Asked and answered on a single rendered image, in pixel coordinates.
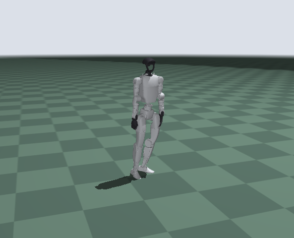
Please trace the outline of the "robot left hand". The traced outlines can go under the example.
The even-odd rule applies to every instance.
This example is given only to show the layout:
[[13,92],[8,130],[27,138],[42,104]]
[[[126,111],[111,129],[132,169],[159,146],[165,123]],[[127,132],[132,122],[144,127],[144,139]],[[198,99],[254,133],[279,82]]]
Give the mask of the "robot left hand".
[[162,124],[162,121],[163,121],[164,112],[161,111],[161,114],[159,114],[159,116],[160,116],[160,125],[159,125],[159,127],[160,127]]

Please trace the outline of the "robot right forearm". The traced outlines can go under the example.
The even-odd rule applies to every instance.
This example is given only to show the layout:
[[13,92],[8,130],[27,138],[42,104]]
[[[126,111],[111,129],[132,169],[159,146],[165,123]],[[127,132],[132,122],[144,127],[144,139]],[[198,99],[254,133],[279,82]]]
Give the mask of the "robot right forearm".
[[138,113],[139,113],[139,111],[138,111],[139,103],[137,103],[136,101],[137,101],[137,97],[134,96],[133,101],[132,101],[132,105],[133,105],[132,118],[133,119],[135,119],[135,116],[138,115]]

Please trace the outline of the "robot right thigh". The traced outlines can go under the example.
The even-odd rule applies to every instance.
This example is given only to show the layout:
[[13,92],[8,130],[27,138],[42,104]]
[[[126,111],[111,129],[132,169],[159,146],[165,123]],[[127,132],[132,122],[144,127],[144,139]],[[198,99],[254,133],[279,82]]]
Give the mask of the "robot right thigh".
[[143,113],[138,114],[137,117],[137,129],[136,131],[136,147],[143,148],[143,142],[145,138],[145,131],[146,131],[146,118],[144,117]]

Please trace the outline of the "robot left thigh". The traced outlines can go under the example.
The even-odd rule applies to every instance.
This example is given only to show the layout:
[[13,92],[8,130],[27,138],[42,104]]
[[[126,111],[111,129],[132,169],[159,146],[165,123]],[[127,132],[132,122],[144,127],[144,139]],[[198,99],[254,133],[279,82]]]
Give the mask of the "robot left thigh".
[[150,119],[153,121],[150,125],[151,128],[151,138],[145,140],[146,147],[151,147],[156,142],[159,132],[160,132],[160,116],[156,112],[154,112],[153,117]]

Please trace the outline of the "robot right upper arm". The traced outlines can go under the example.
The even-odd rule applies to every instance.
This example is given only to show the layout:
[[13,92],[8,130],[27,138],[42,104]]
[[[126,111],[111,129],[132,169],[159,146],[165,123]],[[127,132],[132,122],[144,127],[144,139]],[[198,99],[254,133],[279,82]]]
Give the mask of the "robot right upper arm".
[[133,97],[134,96],[137,97],[137,101],[136,102],[140,102],[141,101],[141,97],[138,95],[139,94],[140,84],[141,83],[142,83],[142,77],[134,78],[134,80],[133,80]]

